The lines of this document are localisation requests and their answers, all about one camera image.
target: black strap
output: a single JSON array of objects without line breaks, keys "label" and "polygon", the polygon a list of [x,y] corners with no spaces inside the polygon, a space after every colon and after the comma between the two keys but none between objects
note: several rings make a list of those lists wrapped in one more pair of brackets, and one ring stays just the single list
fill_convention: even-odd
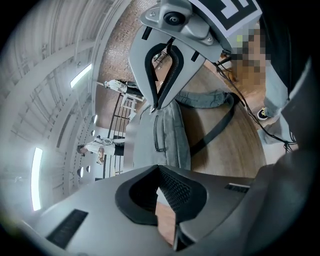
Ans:
[{"label": "black strap", "polygon": [[225,101],[230,105],[229,111],[225,114],[225,116],[218,122],[218,124],[212,128],[212,130],[204,136],[201,140],[199,140],[195,145],[190,148],[191,157],[200,152],[206,145],[208,145],[215,137],[217,137],[230,123],[232,117],[235,113],[235,105],[238,102],[242,101],[235,93],[228,93]]}]

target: zipper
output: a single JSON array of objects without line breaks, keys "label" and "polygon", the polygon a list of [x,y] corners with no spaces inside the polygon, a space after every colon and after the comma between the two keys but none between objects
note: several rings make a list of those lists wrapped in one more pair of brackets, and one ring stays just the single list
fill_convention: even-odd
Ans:
[{"label": "zipper", "polygon": [[157,136],[157,123],[158,123],[158,118],[159,116],[156,115],[155,116],[155,120],[154,120],[154,126],[153,126],[153,139],[154,139],[154,148],[156,152],[165,152],[166,149],[165,148],[159,148],[158,145],[158,136]]}]

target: white shirt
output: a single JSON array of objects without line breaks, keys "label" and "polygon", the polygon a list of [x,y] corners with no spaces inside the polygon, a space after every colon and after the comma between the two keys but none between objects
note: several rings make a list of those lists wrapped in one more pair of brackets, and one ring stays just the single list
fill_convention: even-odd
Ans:
[{"label": "white shirt", "polygon": [[110,138],[95,138],[94,141],[91,141],[87,145],[85,145],[85,148],[87,150],[96,154],[99,153],[99,149],[101,147],[103,147],[104,149],[104,155],[113,156],[115,154],[115,144],[113,144],[113,140]]},{"label": "white shirt", "polygon": [[126,93],[127,92],[127,85],[123,84],[122,82],[119,82],[117,80],[110,80],[109,81],[109,87],[110,89],[120,93]]}]

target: black pants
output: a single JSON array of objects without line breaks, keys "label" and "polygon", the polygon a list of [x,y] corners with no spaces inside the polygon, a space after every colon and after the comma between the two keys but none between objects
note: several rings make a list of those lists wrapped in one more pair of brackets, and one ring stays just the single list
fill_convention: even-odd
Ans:
[{"label": "black pants", "polygon": [[123,156],[125,151],[124,146],[114,145],[114,155],[115,156]]},{"label": "black pants", "polygon": [[141,91],[138,88],[127,87],[126,93],[143,97],[143,94],[141,93]]}]

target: shoe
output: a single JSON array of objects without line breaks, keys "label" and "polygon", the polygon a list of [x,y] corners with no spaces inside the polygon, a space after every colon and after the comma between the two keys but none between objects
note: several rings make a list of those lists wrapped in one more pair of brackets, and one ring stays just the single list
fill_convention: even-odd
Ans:
[{"label": "shoe", "polygon": [[265,115],[265,108],[263,107],[258,114],[256,115],[258,117],[259,120],[267,120],[269,118],[269,116]]}]

